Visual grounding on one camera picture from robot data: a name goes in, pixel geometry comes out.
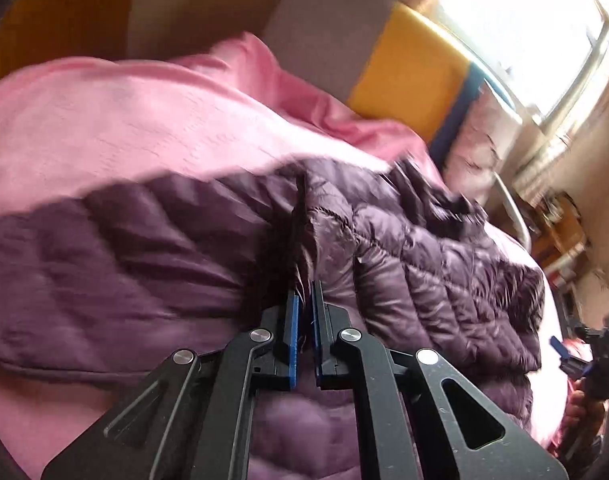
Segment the person's right hand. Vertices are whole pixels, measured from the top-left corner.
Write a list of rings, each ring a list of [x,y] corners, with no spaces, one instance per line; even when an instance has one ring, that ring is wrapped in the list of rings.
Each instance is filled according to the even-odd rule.
[[[561,423],[562,437],[576,431],[579,438],[577,451],[589,448],[599,433],[605,419],[605,407],[585,393],[583,378],[573,382],[571,393],[567,396],[564,416]]]

